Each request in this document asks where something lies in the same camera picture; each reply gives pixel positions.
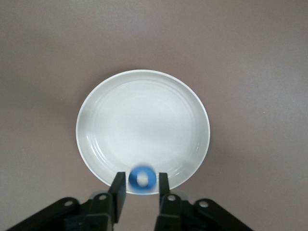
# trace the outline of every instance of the plate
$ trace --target plate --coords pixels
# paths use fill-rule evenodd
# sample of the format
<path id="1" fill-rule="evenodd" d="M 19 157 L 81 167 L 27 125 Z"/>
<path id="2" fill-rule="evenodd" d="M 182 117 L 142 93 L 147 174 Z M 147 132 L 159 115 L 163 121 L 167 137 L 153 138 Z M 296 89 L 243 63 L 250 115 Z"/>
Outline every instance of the plate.
<path id="1" fill-rule="evenodd" d="M 168 174 L 171 189 L 202 164 L 210 127 L 197 95 L 177 78 L 153 70 L 131 70 L 99 84 L 77 118 L 77 145 L 87 167 L 107 185 L 125 171 L 127 193 L 156 194 L 158 184 L 140 192 L 128 182 L 131 170 L 150 166 Z"/>

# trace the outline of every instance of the blue object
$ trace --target blue object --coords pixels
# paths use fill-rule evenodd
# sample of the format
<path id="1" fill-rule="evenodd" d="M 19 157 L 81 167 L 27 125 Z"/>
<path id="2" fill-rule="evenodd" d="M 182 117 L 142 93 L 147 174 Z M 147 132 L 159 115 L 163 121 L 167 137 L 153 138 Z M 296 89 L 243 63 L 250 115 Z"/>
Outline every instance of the blue object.
<path id="1" fill-rule="evenodd" d="M 140 186 L 137 182 L 137 176 L 141 172 L 146 173 L 148 177 L 148 184 L 145 186 Z M 148 166 L 138 166 L 131 170 L 128 181 L 134 189 L 144 191 L 151 189 L 156 185 L 156 174 L 153 169 Z"/>

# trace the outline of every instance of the gray table surface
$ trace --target gray table surface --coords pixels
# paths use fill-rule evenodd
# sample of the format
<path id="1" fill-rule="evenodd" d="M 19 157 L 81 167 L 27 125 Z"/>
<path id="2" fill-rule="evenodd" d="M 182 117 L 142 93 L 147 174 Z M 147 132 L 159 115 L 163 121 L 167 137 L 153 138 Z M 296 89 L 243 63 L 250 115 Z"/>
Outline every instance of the gray table surface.
<path id="1" fill-rule="evenodd" d="M 1 1 L 0 230 L 107 186 L 77 149 L 89 92 L 131 69 L 200 97 L 211 141 L 177 191 L 256 231 L 308 227 L 306 0 Z M 158 196 L 128 195 L 116 231 L 151 231 Z"/>

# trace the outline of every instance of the white plate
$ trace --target white plate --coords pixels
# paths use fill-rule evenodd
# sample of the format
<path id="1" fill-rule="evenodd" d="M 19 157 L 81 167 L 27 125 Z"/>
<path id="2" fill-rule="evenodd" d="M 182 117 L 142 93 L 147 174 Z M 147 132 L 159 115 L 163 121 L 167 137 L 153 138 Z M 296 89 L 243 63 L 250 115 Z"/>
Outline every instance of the white plate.
<path id="1" fill-rule="evenodd" d="M 173 189 L 199 168 L 206 155 L 209 121 L 197 95 L 158 71 L 132 70 L 99 84 L 77 118 L 80 154 L 92 173 L 111 185 L 116 173 L 150 165 L 168 173 Z M 140 194 L 127 180 L 127 192 Z M 158 184 L 142 194 L 158 193 Z"/>

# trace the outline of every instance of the blue ring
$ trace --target blue ring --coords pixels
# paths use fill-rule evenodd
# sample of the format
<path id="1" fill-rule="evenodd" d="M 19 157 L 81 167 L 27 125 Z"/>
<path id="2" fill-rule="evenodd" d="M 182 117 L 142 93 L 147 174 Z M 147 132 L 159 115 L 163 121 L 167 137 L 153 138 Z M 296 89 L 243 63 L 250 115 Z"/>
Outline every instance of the blue ring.
<path id="1" fill-rule="evenodd" d="M 144 172 L 148 176 L 148 184 L 145 186 L 140 186 L 137 182 L 137 175 L 140 172 Z M 138 166 L 131 170 L 128 181 L 130 185 L 136 190 L 148 190 L 156 185 L 156 174 L 153 169 L 148 166 Z"/>

